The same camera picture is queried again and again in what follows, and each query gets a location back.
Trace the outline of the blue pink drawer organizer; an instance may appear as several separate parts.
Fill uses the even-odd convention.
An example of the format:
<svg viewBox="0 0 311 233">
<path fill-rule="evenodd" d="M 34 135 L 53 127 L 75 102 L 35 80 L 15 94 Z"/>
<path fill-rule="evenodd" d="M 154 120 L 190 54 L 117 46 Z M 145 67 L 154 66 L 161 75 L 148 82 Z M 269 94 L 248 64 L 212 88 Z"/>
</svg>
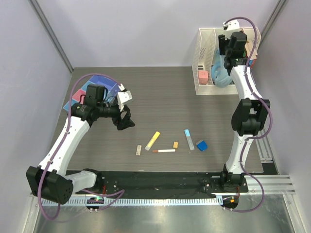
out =
<svg viewBox="0 0 311 233">
<path fill-rule="evenodd" d="M 120 91 L 120 83 L 115 79 L 105 75 L 92 75 L 89 80 L 86 81 L 85 84 L 73 94 L 71 105 L 75 103 L 83 103 L 87 87 L 91 84 L 101 85 L 106 88 L 103 97 L 105 102 L 112 102 L 117 98 L 117 93 Z"/>
</svg>

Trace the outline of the light blue headphones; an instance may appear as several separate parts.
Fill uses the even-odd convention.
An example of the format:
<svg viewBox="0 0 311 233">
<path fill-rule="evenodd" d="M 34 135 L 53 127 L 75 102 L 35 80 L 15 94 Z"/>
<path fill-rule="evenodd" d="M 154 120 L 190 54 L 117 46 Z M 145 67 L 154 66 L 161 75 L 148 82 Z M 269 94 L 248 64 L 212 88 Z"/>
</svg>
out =
<svg viewBox="0 0 311 233">
<path fill-rule="evenodd" d="M 225 88 L 232 84 L 233 80 L 228 75 L 224 67 L 224 55 L 220 55 L 219 50 L 216 50 L 214 65 L 211 67 L 211 77 L 217 87 Z"/>
</svg>

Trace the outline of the pink cube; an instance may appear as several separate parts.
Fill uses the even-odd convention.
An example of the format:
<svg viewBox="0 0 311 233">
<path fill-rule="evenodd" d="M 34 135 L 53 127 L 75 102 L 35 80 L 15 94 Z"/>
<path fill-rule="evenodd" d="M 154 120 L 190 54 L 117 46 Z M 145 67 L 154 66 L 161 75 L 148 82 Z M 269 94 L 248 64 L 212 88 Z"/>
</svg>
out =
<svg viewBox="0 0 311 233">
<path fill-rule="evenodd" d="M 200 85 L 207 85 L 209 80 L 208 72 L 205 70 L 199 70 L 198 72 L 198 81 Z"/>
</svg>

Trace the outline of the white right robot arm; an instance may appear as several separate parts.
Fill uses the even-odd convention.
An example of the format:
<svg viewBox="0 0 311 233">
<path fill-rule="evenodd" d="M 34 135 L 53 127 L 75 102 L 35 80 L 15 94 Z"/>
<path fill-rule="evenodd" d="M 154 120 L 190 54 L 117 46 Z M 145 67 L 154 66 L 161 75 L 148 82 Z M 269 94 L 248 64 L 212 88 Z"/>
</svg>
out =
<svg viewBox="0 0 311 233">
<path fill-rule="evenodd" d="M 229 39 L 219 36 L 222 73 L 233 80 L 240 99 L 231 118 L 233 146 L 219 179 L 220 188 L 225 192 L 235 192 L 243 187 L 249 149 L 263 129 L 270 108 L 270 101 L 262 99 L 250 79 L 246 42 L 247 35 L 242 31 L 233 32 Z"/>
</svg>

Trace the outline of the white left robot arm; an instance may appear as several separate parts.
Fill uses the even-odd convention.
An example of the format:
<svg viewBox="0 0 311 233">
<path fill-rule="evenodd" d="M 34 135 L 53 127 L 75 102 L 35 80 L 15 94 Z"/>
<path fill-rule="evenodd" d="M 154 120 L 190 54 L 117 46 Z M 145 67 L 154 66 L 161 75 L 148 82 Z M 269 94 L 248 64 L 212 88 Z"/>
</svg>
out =
<svg viewBox="0 0 311 233">
<path fill-rule="evenodd" d="M 87 86 L 82 102 L 72 105 L 66 123 L 47 156 L 37 167 L 30 166 L 26 172 L 34 196 L 58 204 L 65 204 L 73 193 L 88 189 L 100 193 L 103 181 L 100 172 L 84 169 L 67 175 L 69 162 L 84 135 L 99 118 L 110 118 L 118 130 L 134 127 L 127 106 L 133 97 L 129 90 L 119 85 L 112 101 L 104 99 L 106 88 L 98 84 Z"/>
</svg>

